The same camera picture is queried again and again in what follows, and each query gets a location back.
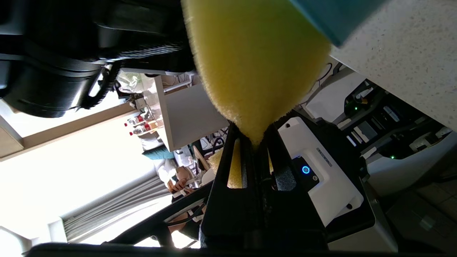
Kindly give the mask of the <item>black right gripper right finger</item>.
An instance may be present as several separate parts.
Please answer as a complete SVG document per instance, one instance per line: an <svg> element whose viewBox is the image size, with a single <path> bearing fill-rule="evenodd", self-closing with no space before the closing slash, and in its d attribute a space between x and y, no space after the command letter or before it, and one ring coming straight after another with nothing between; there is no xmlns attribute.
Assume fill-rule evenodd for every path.
<svg viewBox="0 0 457 257"><path fill-rule="evenodd" d="M292 161L273 124L267 128L257 148L257 175L266 226L325 231L308 194L306 177Z"/></svg>

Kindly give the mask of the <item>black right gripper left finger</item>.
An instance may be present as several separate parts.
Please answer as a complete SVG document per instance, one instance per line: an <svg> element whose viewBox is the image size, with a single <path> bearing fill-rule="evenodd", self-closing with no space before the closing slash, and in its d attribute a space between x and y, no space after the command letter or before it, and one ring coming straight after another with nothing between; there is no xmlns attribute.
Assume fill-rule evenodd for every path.
<svg viewBox="0 0 457 257"><path fill-rule="evenodd" d="M240 155L242 187L227 187L235 153ZM256 165L250 140L231 123L201 223L201 245L208 249L250 248L262 225Z"/></svg>

